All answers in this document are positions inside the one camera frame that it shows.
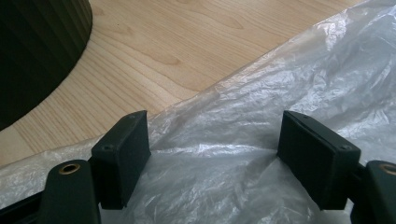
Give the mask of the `black ribbed trash bin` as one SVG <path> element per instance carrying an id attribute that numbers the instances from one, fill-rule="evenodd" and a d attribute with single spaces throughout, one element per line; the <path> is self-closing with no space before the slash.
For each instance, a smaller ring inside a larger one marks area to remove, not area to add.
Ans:
<path id="1" fill-rule="evenodd" d="M 0 0 L 0 131 L 63 82 L 92 24 L 90 0 Z"/>

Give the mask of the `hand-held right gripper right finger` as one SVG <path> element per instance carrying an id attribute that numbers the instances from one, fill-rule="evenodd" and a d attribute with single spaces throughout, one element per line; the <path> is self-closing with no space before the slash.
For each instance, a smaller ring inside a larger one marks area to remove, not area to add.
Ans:
<path id="1" fill-rule="evenodd" d="M 361 151 L 317 120 L 294 111 L 283 113 L 277 156 L 286 163 L 321 210 L 341 210 L 347 180 Z"/>

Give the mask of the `clear plastic bag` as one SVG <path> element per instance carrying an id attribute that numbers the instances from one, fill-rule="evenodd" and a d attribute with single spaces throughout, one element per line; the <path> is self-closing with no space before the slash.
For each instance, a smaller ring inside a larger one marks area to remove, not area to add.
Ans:
<path id="1" fill-rule="evenodd" d="M 152 155 L 105 224 L 349 224 L 277 157 L 286 110 L 396 163 L 396 0 L 90 2 L 77 66 L 0 132 L 0 208 L 143 109 Z"/>

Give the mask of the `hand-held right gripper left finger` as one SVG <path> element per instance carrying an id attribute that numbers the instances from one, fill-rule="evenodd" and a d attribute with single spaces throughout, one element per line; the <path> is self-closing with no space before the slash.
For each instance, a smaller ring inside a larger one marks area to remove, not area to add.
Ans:
<path id="1" fill-rule="evenodd" d="M 127 206 L 151 153 L 147 111 L 122 117 L 92 148 L 92 174 L 103 209 Z"/>

